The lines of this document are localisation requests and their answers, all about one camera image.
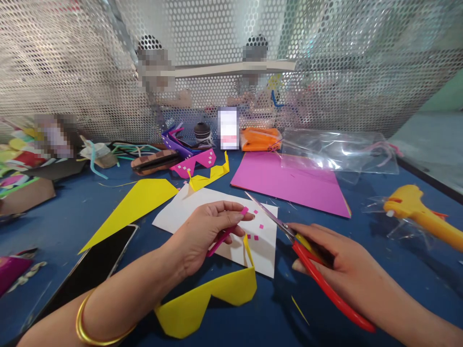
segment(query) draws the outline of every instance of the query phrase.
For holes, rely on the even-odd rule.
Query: glue gun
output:
[[[443,220],[441,214],[423,205],[422,196],[423,192],[415,185],[400,187],[384,203],[386,215],[412,219],[437,238],[463,252],[463,232]]]

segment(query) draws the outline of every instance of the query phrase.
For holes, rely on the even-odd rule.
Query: left hand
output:
[[[244,206],[237,202],[217,201],[199,206],[186,222],[170,238],[169,243],[175,244],[176,253],[180,254],[183,270],[186,276],[199,270],[206,257],[207,250],[223,234],[224,230],[236,226],[233,234],[242,237],[245,232],[237,224],[254,219],[254,215],[240,212]],[[232,243],[229,235],[226,244]]]

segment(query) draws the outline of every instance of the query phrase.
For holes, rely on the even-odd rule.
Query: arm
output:
[[[243,206],[227,201],[200,206],[162,247],[149,252],[103,282],[90,295],[83,312],[87,334],[97,341],[123,335],[161,302],[171,289],[203,264],[211,244],[222,230],[241,220]],[[245,233],[236,227],[234,234]],[[230,244],[231,238],[225,239]],[[19,347],[85,346],[76,334],[76,317],[82,294],[35,324]]]
[[[335,256],[333,269],[315,263],[357,312],[409,347],[460,346],[463,331],[421,306],[357,242],[316,224],[288,224]],[[293,269],[307,273],[300,260]]]

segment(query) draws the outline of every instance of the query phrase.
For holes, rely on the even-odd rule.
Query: bracelet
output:
[[[81,306],[79,307],[79,311],[77,312],[77,318],[76,318],[76,333],[77,336],[79,337],[79,340],[87,345],[91,346],[109,346],[112,344],[115,344],[116,342],[121,341],[124,337],[129,335],[133,329],[135,329],[136,325],[133,326],[129,331],[126,333],[122,334],[121,336],[116,337],[115,339],[111,341],[96,341],[92,339],[88,334],[85,332],[83,328],[83,310],[85,309],[85,305],[87,304],[88,298],[90,295],[92,295],[94,290],[92,290],[87,297],[82,301]]]

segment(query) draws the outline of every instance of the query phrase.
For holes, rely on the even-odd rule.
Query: red scissor handle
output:
[[[313,259],[315,261],[317,261],[318,259],[314,259],[312,254],[297,241],[293,243],[293,250],[297,253],[299,259],[304,264],[305,268],[312,276],[312,278],[315,280],[315,282],[318,283],[318,285],[327,295],[327,297],[329,297],[329,299],[334,303],[334,305],[342,313],[344,313],[344,315],[346,315],[347,318],[349,318],[353,323],[357,324],[360,328],[370,333],[376,332],[376,327],[373,324],[371,324],[368,320],[360,316],[357,312],[355,312],[348,304],[346,304],[345,301],[341,299],[341,297],[334,291],[333,288],[331,288],[328,282],[323,278],[322,274],[320,273],[320,271],[317,270],[315,265],[312,264],[312,262],[310,261],[310,259]]]

